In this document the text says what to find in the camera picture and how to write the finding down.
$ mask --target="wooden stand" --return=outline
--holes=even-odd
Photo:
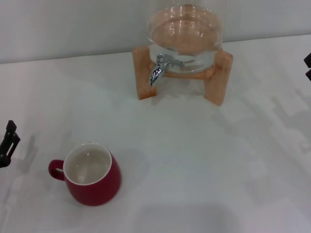
[[[136,76],[137,94],[140,100],[156,96],[156,86],[150,86],[149,76],[154,63],[150,59],[148,46],[133,49],[133,62]],[[204,81],[204,98],[220,106],[225,98],[225,91],[233,62],[233,56],[223,50],[218,51],[211,68],[197,74],[182,75],[166,72],[165,77],[182,79],[200,79]]]

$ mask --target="glass jar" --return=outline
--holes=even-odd
[[[198,73],[221,49],[228,0],[151,0],[147,36],[150,58],[170,59],[169,71]]]

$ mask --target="mug rim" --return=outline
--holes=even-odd
[[[76,150],[81,149],[81,148],[83,148],[83,147],[85,147],[85,146],[89,146],[89,145],[99,146],[99,147],[101,147],[102,149],[104,149],[104,150],[107,152],[107,154],[109,155],[109,167],[108,167],[107,171],[104,173],[104,175],[103,175],[100,179],[98,179],[98,180],[96,180],[96,181],[94,181],[94,182],[91,182],[91,183],[77,183],[77,182],[74,182],[74,181],[73,181],[72,179],[70,179],[70,178],[68,177],[68,175],[66,174],[66,169],[65,169],[65,168],[66,168],[66,162],[68,161],[68,159],[70,158],[70,156],[71,156]],[[66,155],[65,160],[64,160],[64,165],[63,165],[63,172],[64,172],[64,175],[65,175],[66,179],[67,179],[70,183],[73,183],[73,184],[75,184],[75,185],[80,185],[80,186],[88,186],[88,185],[92,185],[92,184],[98,183],[98,182],[101,181],[103,178],[105,178],[106,175],[109,173],[109,171],[110,171],[110,169],[111,169],[111,166],[112,166],[112,154],[111,154],[110,150],[109,150],[107,147],[105,147],[104,145],[102,145],[102,144],[95,143],[95,142],[89,142],[89,143],[84,143],[84,144],[81,144],[81,145],[79,145],[79,146],[73,148],[73,149]]]

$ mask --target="white wall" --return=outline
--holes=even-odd
[[[148,2],[0,0],[0,63],[130,51],[148,42]],[[311,0],[231,0],[226,41],[305,33]]]

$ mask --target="white table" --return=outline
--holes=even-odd
[[[232,42],[225,102],[200,81],[159,81],[138,100],[132,54],[0,65],[0,138],[21,142],[0,169],[1,233],[310,233],[311,35]],[[48,164],[99,142],[123,184],[78,204]]]

